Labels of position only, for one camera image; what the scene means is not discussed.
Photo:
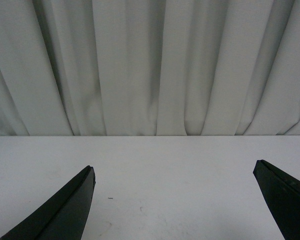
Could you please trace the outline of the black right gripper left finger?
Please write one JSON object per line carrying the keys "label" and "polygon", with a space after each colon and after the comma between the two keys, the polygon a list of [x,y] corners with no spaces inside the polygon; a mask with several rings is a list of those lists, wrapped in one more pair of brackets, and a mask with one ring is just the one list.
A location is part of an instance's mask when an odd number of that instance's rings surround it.
{"label": "black right gripper left finger", "polygon": [[1,240],[80,240],[90,212],[95,171],[90,165]]}

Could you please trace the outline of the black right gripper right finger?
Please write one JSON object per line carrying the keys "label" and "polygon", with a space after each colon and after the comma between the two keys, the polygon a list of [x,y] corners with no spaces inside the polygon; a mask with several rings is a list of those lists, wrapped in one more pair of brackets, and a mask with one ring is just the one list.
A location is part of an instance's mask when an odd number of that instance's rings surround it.
{"label": "black right gripper right finger", "polygon": [[284,239],[300,240],[300,181],[263,159],[253,175]]}

